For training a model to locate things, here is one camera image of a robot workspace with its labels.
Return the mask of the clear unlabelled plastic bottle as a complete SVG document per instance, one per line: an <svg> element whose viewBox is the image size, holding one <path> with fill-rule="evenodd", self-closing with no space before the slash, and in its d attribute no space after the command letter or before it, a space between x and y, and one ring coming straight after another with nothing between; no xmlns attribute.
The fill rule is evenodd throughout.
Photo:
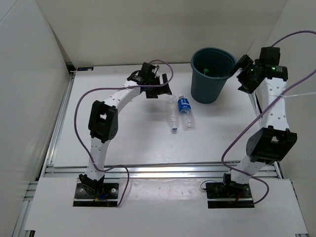
<svg viewBox="0 0 316 237"><path fill-rule="evenodd" d="M178 131L178 107L177 97L175 95L168 95L165 101L166 121L172 133Z"/></svg>

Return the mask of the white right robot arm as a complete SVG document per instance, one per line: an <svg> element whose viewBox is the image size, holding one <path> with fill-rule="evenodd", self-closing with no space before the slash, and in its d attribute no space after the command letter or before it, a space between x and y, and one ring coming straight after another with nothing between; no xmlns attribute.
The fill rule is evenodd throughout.
<svg viewBox="0 0 316 237"><path fill-rule="evenodd" d="M279 64L279 53L260 56L252 60L242 56L232 72L241 83L240 91L251 94L256 89L262 96L262 114L259 116L261 128L252 135L246 144L246 156L240 163L224 175L222 193L234 197L249 183L265 165L281 161L297 141L297 134L290 131L285 109L285 100L278 96L285 91L288 71Z"/></svg>

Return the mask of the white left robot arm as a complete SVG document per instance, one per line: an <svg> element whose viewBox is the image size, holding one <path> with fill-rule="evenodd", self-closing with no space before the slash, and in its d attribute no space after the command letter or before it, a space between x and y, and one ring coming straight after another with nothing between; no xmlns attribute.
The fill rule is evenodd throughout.
<svg viewBox="0 0 316 237"><path fill-rule="evenodd" d="M91 145L83 146L89 162L85 173L79 175L84 190L92 198L100 198L106 194L104 164L109 144L118 132L119 113L142 92L145 92L148 98L158 98L162 94L170 95L169 82L170 78L166 74L158 76L153 72L144 73L137 70L127 78L123 86L112 88L112 96L92 103L88 121Z"/></svg>

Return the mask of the dark teal plastic bin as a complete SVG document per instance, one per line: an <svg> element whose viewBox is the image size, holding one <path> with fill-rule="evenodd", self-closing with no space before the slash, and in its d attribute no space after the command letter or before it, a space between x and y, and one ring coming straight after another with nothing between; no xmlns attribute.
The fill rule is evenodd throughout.
<svg viewBox="0 0 316 237"><path fill-rule="evenodd" d="M229 52L213 47L196 51L191 58L191 96L197 102L210 104L216 101L226 81L232 76L231 70L237 63Z"/></svg>

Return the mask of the blue label water bottle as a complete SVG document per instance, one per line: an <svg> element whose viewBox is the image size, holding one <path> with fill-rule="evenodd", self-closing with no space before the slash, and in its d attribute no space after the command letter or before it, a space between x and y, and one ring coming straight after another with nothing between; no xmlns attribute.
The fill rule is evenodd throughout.
<svg viewBox="0 0 316 237"><path fill-rule="evenodd" d="M183 94L179 94L177 105L178 105L178 110L181 117L182 128L184 130L194 129L195 119L192 112L192 108L188 99Z"/></svg>

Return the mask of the blue table edge sticker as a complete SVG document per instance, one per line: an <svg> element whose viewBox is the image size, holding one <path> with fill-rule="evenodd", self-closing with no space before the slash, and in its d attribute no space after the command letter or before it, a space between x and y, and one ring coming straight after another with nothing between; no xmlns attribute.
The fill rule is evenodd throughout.
<svg viewBox="0 0 316 237"><path fill-rule="evenodd" d="M77 71L82 72L82 71L93 71L94 67L78 67Z"/></svg>

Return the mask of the aluminium front frame rail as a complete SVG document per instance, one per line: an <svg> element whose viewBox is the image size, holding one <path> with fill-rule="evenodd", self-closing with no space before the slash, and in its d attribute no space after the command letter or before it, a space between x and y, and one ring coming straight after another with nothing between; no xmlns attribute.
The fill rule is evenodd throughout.
<svg viewBox="0 0 316 237"><path fill-rule="evenodd" d="M57 167L48 165L42 177L45 178L77 178L86 171L85 166ZM171 163L128 165L127 168L114 168L105 173L107 179L126 178L209 178L221 179L229 169L220 162L210 163Z"/></svg>

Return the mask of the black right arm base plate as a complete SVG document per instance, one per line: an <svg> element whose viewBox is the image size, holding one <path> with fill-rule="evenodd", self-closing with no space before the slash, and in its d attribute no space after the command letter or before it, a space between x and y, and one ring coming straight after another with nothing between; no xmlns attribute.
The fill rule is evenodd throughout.
<svg viewBox="0 0 316 237"><path fill-rule="evenodd" d="M200 189L206 191L208 209L254 208L248 184L238 189L223 182L205 180L200 184Z"/></svg>

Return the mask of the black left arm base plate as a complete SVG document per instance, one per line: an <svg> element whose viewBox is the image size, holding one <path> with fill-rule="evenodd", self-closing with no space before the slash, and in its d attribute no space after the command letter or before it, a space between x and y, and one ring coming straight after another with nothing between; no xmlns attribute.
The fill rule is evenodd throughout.
<svg viewBox="0 0 316 237"><path fill-rule="evenodd" d="M119 183L105 181L97 194L88 192L84 185L77 180L73 206L75 207L117 207Z"/></svg>

